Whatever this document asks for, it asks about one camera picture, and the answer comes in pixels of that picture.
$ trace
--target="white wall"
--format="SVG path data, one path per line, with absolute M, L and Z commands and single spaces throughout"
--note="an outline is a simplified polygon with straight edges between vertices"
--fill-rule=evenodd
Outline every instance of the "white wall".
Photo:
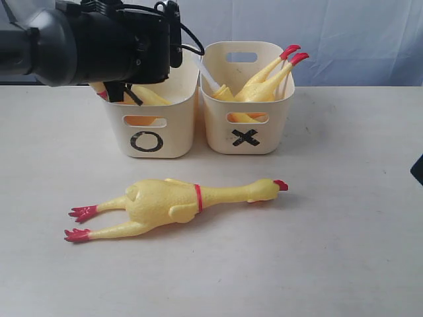
M 11 0 L 28 6 L 52 0 Z M 151 0 L 126 3 L 153 5 Z M 208 45 L 221 40 L 301 44 L 311 58 L 297 85 L 420 85 L 423 0 L 178 0 L 182 21 Z

